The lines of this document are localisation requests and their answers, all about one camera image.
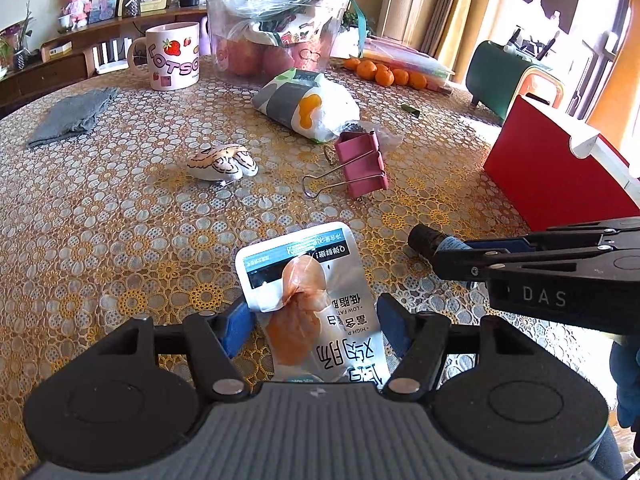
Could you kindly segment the pink strawberry mug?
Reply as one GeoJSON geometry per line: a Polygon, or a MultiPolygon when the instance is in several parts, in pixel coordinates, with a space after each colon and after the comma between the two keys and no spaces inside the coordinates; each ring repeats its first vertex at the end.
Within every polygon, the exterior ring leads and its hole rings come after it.
{"type": "Polygon", "coordinates": [[[149,28],[137,38],[127,53],[131,73],[149,81],[156,91],[189,88],[200,79],[200,25],[175,22],[149,28]],[[146,66],[134,64],[134,50],[142,46],[146,66]]]}

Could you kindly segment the small dark seeds packet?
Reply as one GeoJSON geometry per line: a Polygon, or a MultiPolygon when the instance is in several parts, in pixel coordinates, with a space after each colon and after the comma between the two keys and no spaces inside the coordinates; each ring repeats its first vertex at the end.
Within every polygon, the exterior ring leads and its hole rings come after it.
{"type": "Polygon", "coordinates": [[[381,126],[377,122],[366,122],[365,120],[357,120],[356,122],[346,122],[342,125],[340,136],[341,141],[356,138],[360,134],[374,133],[378,139],[378,146],[383,153],[390,153],[401,146],[405,136],[402,133],[393,132],[386,127],[381,126]]]}

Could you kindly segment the grey folded cloth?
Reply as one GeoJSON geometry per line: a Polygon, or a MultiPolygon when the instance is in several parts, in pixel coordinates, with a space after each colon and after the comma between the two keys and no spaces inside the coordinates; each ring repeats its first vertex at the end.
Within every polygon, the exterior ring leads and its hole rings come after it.
{"type": "Polygon", "coordinates": [[[101,114],[119,94],[119,88],[92,89],[58,101],[26,142],[38,148],[90,133],[101,114]]]}

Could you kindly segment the orange mandarin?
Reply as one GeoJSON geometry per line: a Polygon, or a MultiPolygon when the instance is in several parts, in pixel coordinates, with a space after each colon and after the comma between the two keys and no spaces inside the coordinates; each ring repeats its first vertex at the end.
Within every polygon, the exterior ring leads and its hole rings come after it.
{"type": "Polygon", "coordinates": [[[348,58],[347,60],[344,61],[343,67],[346,68],[346,70],[350,70],[351,72],[354,72],[357,69],[359,64],[360,64],[359,58],[348,58]]]}
{"type": "Polygon", "coordinates": [[[408,85],[414,90],[424,90],[427,87],[427,78],[421,73],[410,72],[408,85]]]}
{"type": "Polygon", "coordinates": [[[394,81],[394,73],[386,66],[379,65],[375,72],[375,82],[381,87],[390,87],[394,81]]]}
{"type": "Polygon", "coordinates": [[[356,67],[356,75],[362,80],[375,80],[378,66],[370,60],[361,61],[356,67]]]}

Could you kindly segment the clear plastic file case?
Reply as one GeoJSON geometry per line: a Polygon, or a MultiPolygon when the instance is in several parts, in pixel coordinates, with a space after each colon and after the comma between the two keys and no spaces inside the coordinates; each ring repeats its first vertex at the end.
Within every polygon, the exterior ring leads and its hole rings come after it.
{"type": "Polygon", "coordinates": [[[423,74],[430,89],[446,88],[452,74],[452,70],[436,58],[388,38],[369,37],[364,40],[362,57],[390,68],[423,74]]]}

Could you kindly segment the small dark glass bottle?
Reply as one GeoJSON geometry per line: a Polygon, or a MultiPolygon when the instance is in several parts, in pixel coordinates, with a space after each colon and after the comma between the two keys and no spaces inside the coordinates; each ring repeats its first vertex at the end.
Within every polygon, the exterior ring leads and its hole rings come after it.
{"type": "Polygon", "coordinates": [[[408,236],[409,247],[430,263],[459,260],[472,249],[457,237],[419,223],[408,236]]]}

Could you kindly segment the white wifi router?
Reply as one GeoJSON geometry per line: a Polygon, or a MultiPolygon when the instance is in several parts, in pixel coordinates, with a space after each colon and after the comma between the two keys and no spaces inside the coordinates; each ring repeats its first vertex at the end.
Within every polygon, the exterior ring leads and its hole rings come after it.
{"type": "Polygon", "coordinates": [[[127,53],[132,45],[128,37],[116,38],[101,42],[92,48],[94,68],[98,75],[126,70],[128,68],[127,53]]]}

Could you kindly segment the small green wrapper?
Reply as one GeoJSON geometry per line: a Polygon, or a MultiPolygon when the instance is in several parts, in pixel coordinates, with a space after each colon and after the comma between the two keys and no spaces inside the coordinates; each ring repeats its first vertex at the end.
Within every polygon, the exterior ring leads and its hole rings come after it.
{"type": "Polygon", "coordinates": [[[420,116],[420,110],[411,105],[401,104],[400,108],[415,118],[420,116]]]}

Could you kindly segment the chicken breast snack packet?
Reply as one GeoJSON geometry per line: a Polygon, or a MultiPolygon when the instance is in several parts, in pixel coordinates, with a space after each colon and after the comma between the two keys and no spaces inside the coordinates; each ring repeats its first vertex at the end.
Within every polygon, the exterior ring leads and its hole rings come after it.
{"type": "Polygon", "coordinates": [[[235,271],[276,382],[382,388],[388,381],[380,321],[349,226],[330,222],[244,247],[235,271]]]}

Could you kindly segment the pink plush doll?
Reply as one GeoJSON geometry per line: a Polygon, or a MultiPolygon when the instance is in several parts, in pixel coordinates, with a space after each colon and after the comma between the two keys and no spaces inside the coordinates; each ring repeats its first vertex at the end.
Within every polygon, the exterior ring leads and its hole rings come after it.
{"type": "Polygon", "coordinates": [[[69,30],[75,30],[88,24],[88,13],[91,10],[91,0],[66,0],[62,10],[63,23],[69,30]]]}

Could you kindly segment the clear bag of apples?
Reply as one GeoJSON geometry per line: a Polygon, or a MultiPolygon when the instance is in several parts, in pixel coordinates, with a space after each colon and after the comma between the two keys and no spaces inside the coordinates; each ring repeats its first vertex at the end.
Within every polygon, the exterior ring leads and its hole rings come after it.
{"type": "Polygon", "coordinates": [[[205,0],[213,71],[262,86],[291,68],[322,73],[350,0],[205,0]]]}

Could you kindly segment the pink binder clip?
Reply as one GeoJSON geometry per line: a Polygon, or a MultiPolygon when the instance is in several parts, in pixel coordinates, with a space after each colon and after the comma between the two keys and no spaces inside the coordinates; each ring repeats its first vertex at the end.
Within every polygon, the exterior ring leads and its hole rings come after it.
{"type": "Polygon", "coordinates": [[[359,198],[375,191],[390,188],[382,148],[378,135],[370,131],[343,131],[333,145],[337,165],[320,176],[306,174],[302,179],[303,193],[308,198],[316,198],[321,193],[344,186],[351,198],[359,198]],[[317,191],[309,186],[311,181],[319,181],[331,174],[341,172],[343,180],[323,185],[317,191]]]}

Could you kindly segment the wooden tv console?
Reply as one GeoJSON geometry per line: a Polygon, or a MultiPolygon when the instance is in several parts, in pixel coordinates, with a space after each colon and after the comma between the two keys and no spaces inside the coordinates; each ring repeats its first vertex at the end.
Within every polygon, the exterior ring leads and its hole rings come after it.
{"type": "Polygon", "coordinates": [[[155,25],[199,21],[205,12],[205,6],[151,11],[136,18],[113,18],[91,24],[46,41],[35,64],[14,70],[2,79],[1,117],[48,93],[93,77],[96,74],[94,47],[111,40],[136,39],[155,25]]]}

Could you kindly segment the red white cardboard box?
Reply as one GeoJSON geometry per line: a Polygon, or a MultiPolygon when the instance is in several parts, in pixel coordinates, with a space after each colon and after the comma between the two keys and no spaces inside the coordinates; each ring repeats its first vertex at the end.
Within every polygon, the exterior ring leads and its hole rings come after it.
{"type": "Polygon", "coordinates": [[[518,96],[484,162],[534,231],[637,217],[639,179],[599,130],[518,96]]]}

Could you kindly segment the green orange storage bin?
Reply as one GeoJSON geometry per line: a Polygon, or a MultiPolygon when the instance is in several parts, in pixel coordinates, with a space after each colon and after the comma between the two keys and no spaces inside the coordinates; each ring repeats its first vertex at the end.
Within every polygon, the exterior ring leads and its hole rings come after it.
{"type": "Polygon", "coordinates": [[[531,94],[554,108],[564,98],[562,82],[550,68],[529,56],[506,52],[492,41],[483,41],[475,49],[465,85],[472,96],[471,104],[482,103],[502,122],[517,96],[531,94]]]}

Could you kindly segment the white snack bag egg print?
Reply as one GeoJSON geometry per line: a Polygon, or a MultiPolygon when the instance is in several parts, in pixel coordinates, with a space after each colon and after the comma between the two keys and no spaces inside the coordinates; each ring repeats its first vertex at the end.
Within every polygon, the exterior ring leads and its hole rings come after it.
{"type": "Polygon", "coordinates": [[[272,78],[252,99],[255,110],[316,143],[337,138],[358,122],[360,108],[350,92],[322,73],[290,68],[272,78]]]}

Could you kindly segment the bunny face painted stone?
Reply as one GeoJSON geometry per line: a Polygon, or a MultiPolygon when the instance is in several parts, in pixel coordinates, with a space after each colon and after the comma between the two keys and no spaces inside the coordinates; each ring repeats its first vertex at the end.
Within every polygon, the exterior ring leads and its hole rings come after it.
{"type": "Polygon", "coordinates": [[[235,143],[206,148],[186,162],[186,169],[194,178],[220,185],[258,174],[258,166],[250,151],[235,143]]]}

